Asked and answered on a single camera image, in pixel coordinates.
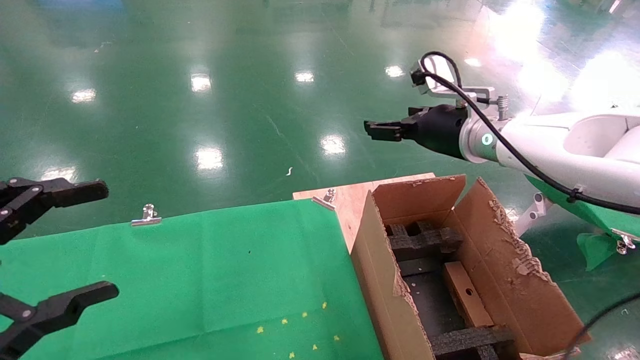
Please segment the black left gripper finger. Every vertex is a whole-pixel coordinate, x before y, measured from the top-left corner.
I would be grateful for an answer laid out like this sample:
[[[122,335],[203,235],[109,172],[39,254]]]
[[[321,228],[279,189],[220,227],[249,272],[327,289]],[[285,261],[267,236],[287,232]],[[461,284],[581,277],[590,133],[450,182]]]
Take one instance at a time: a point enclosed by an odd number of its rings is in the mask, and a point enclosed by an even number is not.
[[[66,178],[29,180],[14,177],[0,183],[0,244],[11,242],[52,208],[74,207],[109,196],[100,179],[71,183]]]
[[[0,357],[20,359],[43,337],[75,326],[88,307],[115,299],[119,294],[114,283],[99,281],[56,294],[32,306],[3,292],[0,314],[12,323],[0,334]]]

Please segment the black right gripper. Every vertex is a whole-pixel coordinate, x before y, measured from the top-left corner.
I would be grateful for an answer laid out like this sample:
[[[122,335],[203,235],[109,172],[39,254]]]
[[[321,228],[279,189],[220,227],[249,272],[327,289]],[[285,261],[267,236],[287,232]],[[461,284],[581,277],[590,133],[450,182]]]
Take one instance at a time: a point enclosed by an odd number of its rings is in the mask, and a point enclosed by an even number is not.
[[[466,108],[450,104],[409,107],[407,114],[400,121],[364,121],[365,132],[373,141],[408,139],[432,152],[464,159],[460,135],[468,117]]]

